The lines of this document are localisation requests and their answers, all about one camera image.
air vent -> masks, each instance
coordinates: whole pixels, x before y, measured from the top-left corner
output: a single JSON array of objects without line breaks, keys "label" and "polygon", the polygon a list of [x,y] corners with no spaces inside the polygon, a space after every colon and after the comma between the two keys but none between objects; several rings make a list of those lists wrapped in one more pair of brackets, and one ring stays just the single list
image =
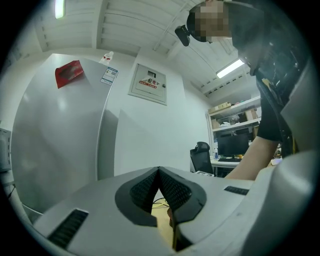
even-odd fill
[{"label": "air vent", "polygon": [[78,209],[74,210],[48,237],[49,241],[65,249],[88,215],[89,213],[85,211]]},{"label": "air vent", "polygon": [[243,195],[243,196],[245,196],[249,192],[249,189],[235,187],[235,186],[227,186],[224,190],[231,193]]}]

black vent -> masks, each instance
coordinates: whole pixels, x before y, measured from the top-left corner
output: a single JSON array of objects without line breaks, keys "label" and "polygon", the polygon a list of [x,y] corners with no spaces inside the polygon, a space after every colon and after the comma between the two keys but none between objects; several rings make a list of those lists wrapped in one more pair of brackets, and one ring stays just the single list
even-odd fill
[{"label": "black vent", "polygon": [[157,171],[153,172],[153,174],[134,185],[130,190],[132,202],[150,214],[152,211],[153,200],[158,191],[157,175]]},{"label": "black vent", "polygon": [[65,249],[88,215],[89,213],[85,211],[74,210],[48,237],[49,241]]},{"label": "black vent", "polygon": [[235,187],[235,186],[227,186],[224,190],[231,193],[244,195],[244,196],[249,192],[249,189],[244,189],[244,188]]},{"label": "black vent", "polygon": [[184,205],[191,197],[191,189],[165,172],[160,172],[160,191],[167,200],[172,211]]}]

electrical panel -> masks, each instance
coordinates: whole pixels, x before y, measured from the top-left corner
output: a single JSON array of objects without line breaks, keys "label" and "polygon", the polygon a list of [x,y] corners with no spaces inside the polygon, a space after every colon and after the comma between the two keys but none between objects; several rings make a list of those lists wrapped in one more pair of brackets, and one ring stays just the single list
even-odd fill
[{"label": "electrical panel", "polygon": [[128,94],[167,105],[166,76],[138,64]]}]

black chair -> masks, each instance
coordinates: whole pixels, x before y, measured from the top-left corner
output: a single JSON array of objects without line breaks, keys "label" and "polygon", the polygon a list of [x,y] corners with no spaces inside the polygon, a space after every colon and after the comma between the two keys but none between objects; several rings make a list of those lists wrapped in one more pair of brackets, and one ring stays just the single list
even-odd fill
[{"label": "black chair", "polygon": [[197,142],[196,147],[190,150],[190,157],[195,171],[214,174],[210,162],[210,146],[206,142]]}]

